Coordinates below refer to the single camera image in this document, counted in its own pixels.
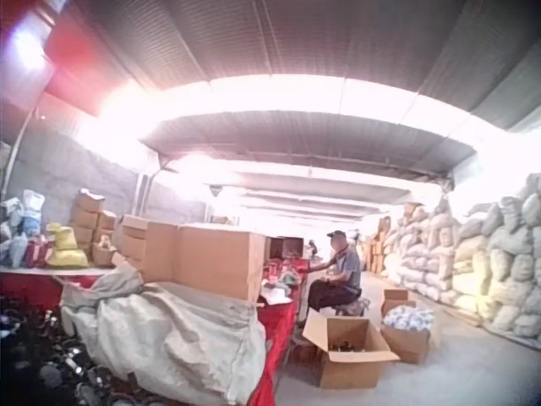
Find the open cardboard box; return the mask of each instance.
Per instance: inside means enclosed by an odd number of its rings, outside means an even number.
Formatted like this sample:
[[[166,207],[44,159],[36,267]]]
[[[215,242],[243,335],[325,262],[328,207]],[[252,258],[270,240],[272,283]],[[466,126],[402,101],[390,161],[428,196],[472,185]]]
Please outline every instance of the open cardboard box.
[[[385,318],[387,313],[398,306],[417,307],[415,300],[409,298],[409,292],[406,289],[386,289],[383,295],[381,320]],[[383,324],[380,332],[387,344],[389,344],[391,351],[400,357],[401,362],[408,364],[422,364],[426,360],[430,347],[438,348],[440,346],[435,318],[429,332],[409,332]]]
[[[303,336],[325,352],[320,379],[324,389],[376,387],[385,364],[399,360],[370,321],[361,317],[327,318],[310,309]],[[358,352],[331,350],[344,342]]]

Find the white sack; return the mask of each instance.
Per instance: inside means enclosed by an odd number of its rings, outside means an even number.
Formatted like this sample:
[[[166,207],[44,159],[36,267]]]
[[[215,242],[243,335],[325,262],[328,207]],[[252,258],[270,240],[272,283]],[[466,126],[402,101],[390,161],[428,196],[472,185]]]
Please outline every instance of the white sack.
[[[524,282],[532,279],[533,257],[528,254],[517,255],[511,267],[511,277],[518,282]]]
[[[445,305],[454,305],[459,297],[460,294],[458,292],[455,292],[454,290],[448,290],[446,292],[441,292],[440,302]]]
[[[477,300],[473,296],[469,296],[467,294],[459,296],[458,299],[455,300],[454,305],[458,309],[462,309],[470,313],[477,312]]]
[[[478,275],[474,273],[453,275],[453,290],[456,290],[460,294],[477,296],[481,294],[481,281]]]
[[[455,258],[455,247],[444,247],[440,245],[439,247],[434,248],[432,251],[430,251],[430,256],[433,256],[434,258],[440,255],[446,255],[451,256],[453,259]]]
[[[503,305],[521,307],[532,292],[532,282],[517,282],[507,278],[504,282],[492,281],[489,296]]]
[[[533,258],[541,258],[541,227],[532,230],[533,236]]]
[[[427,218],[429,216],[429,214],[426,212],[426,210],[424,210],[424,207],[422,206],[417,206],[415,208],[415,210],[413,211],[413,214],[412,214],[412,219],[415,221],[415,222],[421,222],[423,221],[425,218]]]
[[[431,260],[428,260],[425,269],[427,272],[438,273],[438,270],[440,269],[440,259],[432,258]]]
[[[541,287],[533,288],[524,304],[524,312],[529,315],[541,315]]]
[[[395,271],[400,266],[400,256],[398,254],[389,254],[383,260],[383,265],[387,271]]]
[[[400,252],[405,253],[410,247],[413,247],[417,243],[417,235],[406,234],[400,240]]]
[[[482,281],[490,279],[492,272],[490,270],[490,259],[485,251],[478,251],[472,258],[473,272],[479,275]]]
[[[497,228],[503,226],[504,217],[501,214],[501,209],[497,203],[494,203],[489,210],[487,218],[484,219],[483,227],[481,228],[481,233],[485,237],[492,235]]]
[[[541,258],[539,258],[538,260],[535,260],[534,272],[535,272],[535,282],[537,285],[541,286]]]
[[[527,226],[518,228],[513,234],[509,234],[504,228],[498,228],[490,237],[489,250],[502,248],[513,255],[531,254],[532,240],[532,230]]]
[[[428,286],[426,288],[426,294],[425,296],[427,298],[432,299],[434,302],[440,301],[440,291],[438,288],[435,288],[434,286]]]
[[[440,245],[440,233],[437,228],[431,228],[426,232],[426,245],[429,250],[433,250]]]
[[[398,274],[409,282],[422,282],[424,280],[424,272],[409,269],[405,266],[398,268]]]
[[[503,282],[509,276],[512,263],[513,255],[508,252],[499,248],[490,251],[490,269],[496,281]]]
[[[473,205],[473,207],[467,213],[467,216],[471,217],[475,214],[482,214],[486,218],[491,207],[492,203],[478,203],[477,205]]]
[[[516,306],[501,306],[492,321],[492,327],[502,332],[508,332],[514,327],[515,320],[520,313],[521,310]]]
[[[453,232],[449,227],[444,227],[440,230],[440,235],[437,237],[437,240],[440,242],[442,247],[452,247],[455,245]]]
[[[427,259],[420,256],[413,261],[413,269],[424,271],[427,267]]]
[[[415,244],[406,251],[407,256],[426,256],[429,251],[424,244]]]
[[[424,281],[428,285],[433,286],[441,291],[449,290],[452,287],[452,278],[449,277],[447,279],[440,279],[438,275],[435,275],[434,273],[427,273],[424,276]]]
[[[396,231],[391,231],[391,233],[387,234],[387,238],[385,239],[383,246],[389,247],[393,245],[396,242],[397,238],[398,238],[398,233]]]
[[[416,282],[411,282],[411,281],[406,281],[406,280],[404,280],[402,282],[402,284],[403,284],[404,288],[409,289],[409,290],[413,290],[413,291],[415,290],[415,288],[417,286]]]
[[[458,229],[458,237],[460,239],[470,239],[481,234],[483,228],[483,220],[480,218],[470,218]]]
[[[455,258],[449,255],[440,255],[440,267],[438,269],[438,277],[447,279],[453,274],[453,265]]]
[[[541,334],[541,315],[521,315],[513,332],[519,337],[535,338]]]
[[[541,226],[541,198],[531,194],[522,205],[522,217],[530,227]]]
[[[69,283],[63,323],[77,326],[97,364],[123,380],[133,372],[149,392],[184,403],[246,404],[265,365],[255,306],[173,283],[140,287],[133,268],[112,271],[91,289]]]
[[[428,289],[428,285],[426,283],[416,283],[415,284],[415,290],[422,294],[423,296],[426,296],[426,289]]]
[[[506,196],[501,199],[501,214],[504,216],[504,228],[514,233],[521,224],[521,201],[516,197]]]
[[[486,248],[487,243],[488,240],[483,235],[463,240],[456,248],[455,262],[471,260],[473,254]]]
[[[452,227],[453,217],[449,213],[436,214],[430,219],[430,228],[439,230],[443,227]]]
[[[489,296],[477,297],[477,312],[483,320],[492,321],[500,308],[501,304],[492,300]]]
[[[464,273],[473,273],[472,260],[455,262],[453,266],[453,275],[462,275]]]

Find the concrete floor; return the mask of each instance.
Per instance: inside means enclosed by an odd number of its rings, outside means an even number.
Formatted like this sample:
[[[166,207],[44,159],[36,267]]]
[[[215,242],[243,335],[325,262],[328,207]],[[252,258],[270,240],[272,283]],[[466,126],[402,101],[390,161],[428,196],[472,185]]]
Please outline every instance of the concrete floor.
[[[386,282],[363,274],[363,296],[372,301],[367,317],[378,326]],[[276,405],[526,406],[541,404],[541,353],[469,326],[441,306],[433,307],[441,346],[424,365],[388,365],[371,390],[329,391],[317,387],[317,367],[289,363],[281,372]]]

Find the table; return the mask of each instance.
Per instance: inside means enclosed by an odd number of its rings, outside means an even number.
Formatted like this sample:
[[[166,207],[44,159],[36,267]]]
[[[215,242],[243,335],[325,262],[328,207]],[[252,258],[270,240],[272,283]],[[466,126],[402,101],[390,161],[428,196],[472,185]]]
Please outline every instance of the table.
[[[308,267],[306,260],[292,261],[298,268]],[[90,288],[94,281],[108,270],[58,271],[43,269],[3,270],[0,272],[0,292],[26,299],[29,305],[43,309],[58,306],[62,287],[51,276],[61,277],[84,288]],[[272,340],[272,347],[267,353],[265,367],[260,383],[249,400],[249,406],[275,406],[274,389],[278,368],[283,359],[287,360],[287,349],[291,341],[292,330],[297,320],[302,298],[302,286],[292,289],[292,302],[258,308],[258,319],[265,328],[267,340]]]
[[[308,268],[308,260],[290,261],[296,269]],[[276,373],[284,360],[287,362],[288,348],[291,342],[293,327],[298,317],[303,297],[303,286],[306,277],[298,288],[292,289],[292,303],[275,304],[258,309],[258,319],[265,327],[267,340],[272,340],[272,347],[267,353],[265,368],[259,385],[252,393],[249,406],[275,406],[274,391]]]

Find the plastic bag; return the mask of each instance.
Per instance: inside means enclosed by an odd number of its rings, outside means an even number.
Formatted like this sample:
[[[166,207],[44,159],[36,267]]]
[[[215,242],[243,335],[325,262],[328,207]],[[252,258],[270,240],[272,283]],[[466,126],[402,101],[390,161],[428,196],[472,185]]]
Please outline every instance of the plastic bag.
[[[49,266],[86,268],[88,259],[82,250],[56,250],[46,260]]]
[[[76,250],[74,230],[71,227],[60,227],[54,233],[54,246],[57,250]]]
[[[17,227],[25,215],[25,208],[16,197],[2,202],[2,207],[6,208],[6,215],[9,217],[8,223],[11,228]]]
[[[41,208],[45,197],[33,190],[23,192],[25,218],[23,219],[25,233],[28,236],[37,235],[41,231]]]
[[[398,306],[385,316],[383,324],[409,332],[430,330],[434,323],[434,311],[418,307]]]
[[[25,257],[26,247],[28,245],[28,238],[26,234],[21,233],[16,235],[9,245],[9,258],[11,258],[11,267],[20,268],[20,265]]]

